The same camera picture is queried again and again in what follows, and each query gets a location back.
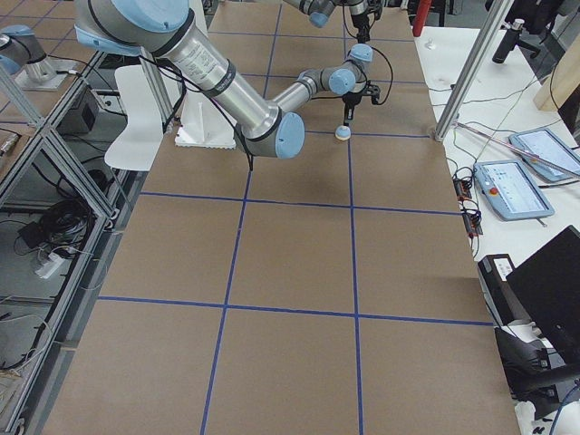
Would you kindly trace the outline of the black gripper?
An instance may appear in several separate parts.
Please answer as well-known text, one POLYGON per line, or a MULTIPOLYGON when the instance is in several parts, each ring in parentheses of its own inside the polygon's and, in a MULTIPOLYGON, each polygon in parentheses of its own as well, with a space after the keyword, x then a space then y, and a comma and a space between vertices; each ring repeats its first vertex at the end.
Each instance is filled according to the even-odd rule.
POLYGON ((353 121, 354 107, 356 107, 363 98, 363 92, 347 92, 343 97, 343 126, 349 127, 353 121))
POLYGON ((358 43, 370 41, 370 21, 367 14, 352 14, 353 26, 357 29, 356 39, 358 43))

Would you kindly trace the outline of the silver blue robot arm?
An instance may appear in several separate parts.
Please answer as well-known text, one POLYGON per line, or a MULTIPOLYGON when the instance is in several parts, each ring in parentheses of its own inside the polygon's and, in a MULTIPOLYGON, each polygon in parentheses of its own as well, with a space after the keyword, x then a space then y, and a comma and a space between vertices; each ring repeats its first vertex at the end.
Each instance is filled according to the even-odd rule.
POLYGON ((343 12, 349 11, 358 43, 367 43, 371 40, 371 28, 369 16, 379 20, 382 15, 382 3, 380 1, 367 0, 285 0, 288 5, 306 15, 310 23, 317 27, 326 26, 334 10, 340 7, 343 12))
POLYGON ((345 1, 357 43, 336 67, 302 72, 272 101, 264 99, 215 48, 196 23, 186 1, 77 1, 75 32, 79 43, 105 53, 138 56, 147 50, 171 61, 235 121, 237 146, 248 157, 291 159, 302 149, 305 125, 296 109, 318 92, 343 96, 359 93, 372 61, 371 18, 382 6, 376 1, 345 1))

